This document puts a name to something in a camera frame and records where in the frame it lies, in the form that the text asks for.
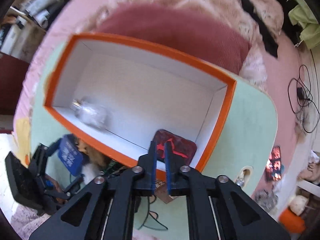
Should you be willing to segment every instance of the black cloth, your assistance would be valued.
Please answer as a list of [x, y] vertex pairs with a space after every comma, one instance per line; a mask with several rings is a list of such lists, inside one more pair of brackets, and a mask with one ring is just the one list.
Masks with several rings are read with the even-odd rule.
[[300, 39], [298, 38], [299, 34], [302, 31], [302, 28], [299, 25], [292, 25], [289, 19], [288, 13], [298, 5], [295, 0], [277, 0], [283, 9], [284, 21], [282, 29], [284, 33], [289, 37], [293, 44], [299, 43]]
[[8, 220], [5, 218], [2, 210], [0, 209], [0, 231], [1, 240], [22, 240], [16, 231], [12, 228]]
[[241, 3], [242, 3], [243, 10], [248, 14], [250, 14], [252, 19], [254, 19], [259, 25], [259, 30], [262, 35], [262, 40], [266, 48], [266, 51], [270, 53], [272, 56], [278, 58], [278, 44], [273, 39], [272, 35], [270, 34], [264, 22], [254, 12], [253, 4], [249, 0], [241, 0]]

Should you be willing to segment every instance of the red object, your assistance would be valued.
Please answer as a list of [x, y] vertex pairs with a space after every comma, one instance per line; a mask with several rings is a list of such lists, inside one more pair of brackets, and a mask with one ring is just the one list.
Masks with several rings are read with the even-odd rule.
[[11, 133], [12, 133], [12, 130], [1, 130], [1, 129], [0, 129], [0, 133], [11, 134]]
[[239, 74], [251, 44], [212, 17], [159, 4], [130, 4], [116, 9], [95, 30], [165, 45]]
[[[185, 155], [183, 153], [180, 153], [180, 152], [177, 152], [177, 151], [174, 150], [174, 144], [173, 144], [172, 139], [167, 140], [167, 142], [171, 142], [172, 152], [174, 154], [180, 155], [183, 158], [187, 158], [188, 157], [187, 155]], [[157, 150], [163, 150], [163, 153], [162, 153], [162, 155], [160, 157], [164, 159], [164, 144], [157, 144]]]
[[185, 165], [191, 163], [197, 151], [197, 146], [194, 142], [163, 129], [156, 132], [153, 140], [157, 143], [158, 160], [162, 162], [164, 162], [164, 144], [166, 142], [171, 142], [173, 153], [183, 157]]
[[289, 208], [285, 209], [281, 213], [279, 221], [290, 233], [301, 234], [304, 230], [306, 230], [304, 220], [294, 214]]

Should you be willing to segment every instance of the pink carpet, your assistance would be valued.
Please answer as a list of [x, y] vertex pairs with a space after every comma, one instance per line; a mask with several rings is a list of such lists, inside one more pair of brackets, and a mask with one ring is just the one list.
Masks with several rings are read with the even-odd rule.
[[[278, 114], [275, 145], [280, 145], [281, 161], [284, 165], [284, 172], [286, 172], [297, 144], [297, 136], [294, 131], [295, 115], [289, 103], [288, 84], [293, 77], [298, 78], [301, 60], [297, 48], [283, 32], [279, 38], [278, 59], [267, 52], [263, 53], [263, 59], [268, 74], [268, 94], [271, 96]], [[293, 109], [297, 109], [295, 83], [290, 86], [289, 93]], [[263, 174], [256, 191], [260, 189], [270, 190], [271, 188], [272, 183], [267, 183]]]

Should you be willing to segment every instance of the yellow fabric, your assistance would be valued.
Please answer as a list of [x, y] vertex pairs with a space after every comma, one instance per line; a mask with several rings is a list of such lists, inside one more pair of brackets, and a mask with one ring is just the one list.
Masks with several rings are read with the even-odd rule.
[[288, 16], [292, 25], [299, 24], [303, 31], [300, 40], [304, 41], [308, 49], [320, 44], [320, 25], [304, 0], [296, 0], [298, 5], [293, 8]]
[[30, 122], [28, 117], [20, 118], [16, 121], [15, 131], [18, 143], [18, 152], [15, 156], [21, 161], [26, 168], [30, 162]]

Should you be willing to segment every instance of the cable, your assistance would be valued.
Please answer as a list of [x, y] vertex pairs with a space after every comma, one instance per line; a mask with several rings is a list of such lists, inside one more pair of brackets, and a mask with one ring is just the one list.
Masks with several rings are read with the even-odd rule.
[[[152, 201], [152, 202], [150, 202], [150, 198], [149, 198], [149, 197], [147, 197], [147, 198], [148, 198], [148, 212], [147, 212], [147, 216], [146, 216], [145, 220], [143, 221], [142, 225], [138, 228], [138, 230], [140, 230], [142, 227], [146, 227], [146, 228], [149, 228], [149, 229], [152, 229], [152, 230], [157, 230], [157, 231], [168, 231], [169, 229], [168, 229], [164, 224], [162, 224], [162, 223], [160, 223], [160, 222], [158, 221], [159, 214], [158, 214], [157, 212], [154, 212], [154, 211], [151, 211], [151, 210], [150, 210], [150, 204], [154, 203], [154, 202], [156, 201], [156, 198], [155, 198], [155, 200]], [[157, 222], [159, 225], [163, 226], [164, 228], [163, 228], [163, 229], [159, 229], [159, 228], [152, 228], [152, 227], [146, 226], [145, 223], [147, 222], [147, 219], [148, 219], [149, 216], [150, 216], [153, 220], [155, 220], [155, 222]]]
[[150, 204], [153, 204], [154, 202], [156, 202], [156, 200], [158, 198], [156, 195], [153, 195], [153, 196], [155, 197], [155, 199], [152, 202], [150, 202]]
[[[303, 67], [305, 67], [306, 70], [307, 70], [310, 88], [308, 88], [308, 87], [305, 85], [305, 83], [302, 81], [302, 79], [301, 79], [300, 70], [303, 69]], [[298, 110], [297, 112], [294, 111], [294, 109], [293, 109], [293, 107], [292, 107], [291, 98], [290, 98], [290, 94], [289, 94], [289, 88], [290, 88], [290, 85], [291, 85], [291, 83], [292, 83], [293, 81], [296, 81], [296, 89], [298, 89], [298, 84], [299, 84], [300, 87], [302, 87], [302, 89], [303, 89], [303, 91], [304, 91], [304, 94], [305, 94], [305, 96], [306, 96], [306, 99], [303, 100], [303, 102], [302, 102], [302, 104], [301, 104], [301, 103], [300, 103], [300, 100], [299, 100], [299, 98], [298, 98], [298, 95], [297, 95], [297, 102], [298, 102], [298, 105], [300, 106], [300, 110]], [[311, 104], [311, 103], [315, 106], [315, 108], [316, 108], [316, 110], [317, 110], [317, 112], [318, 112], [318, 120], [317, 120], [317, 123], [316, 123], [315, 127], [314, 127], [311, 131], [307, 131], [307, 130], [305, 129], [305, 127], [304, 127], [304, 120], [302, 121], [302, 127], [303, 127], [304, 131], [305, 131], [306, 133], [312, 133], [312, 132], [317, 128], [317, 125], [318, 125], [318, 123], [319, 123], [319, 121], [320, 121], [320, 112], [319, 112], [319, 110], [318, 110], [318, 107], [316, 106], [316, 104], [315, 104], [314, 101], [313, 101], [313, 95], [312, 95], [312, 93], [311, 93], [310, 74], [309, 74], [309, 70], [308, 70], [308, 68], [307, 68], [306, 65], [301, 65], [301, 66], [299, 67], [299, 77], [298, 77], [298, 79], [292, 78], [292, 79], [290, 80], [289, 85], [288, 85], [288, 97], [289, 97], [289, 102], [290, 102], [290, 106], [291, 106], [292, 112], [293, 112], [294, 114], [299, 114], [299, 113], [303, 110], [303, 108], [305, 108], [305, 107], [310, 107], [310, 104]]]
[[311, 52], [311, 56], [312, 56], [312, 60], [313, 60], [313, 66], [315, 67], [315, 72], [316, 72], [317, 89], [318, 89], [318, 108], [319, 108], [319, 83], [318, 83], [317, 68], [316, 68], [315, 59], [314, 59], [313, 54], [312, 54], [312, 50], [310, 50], [310, 52]]

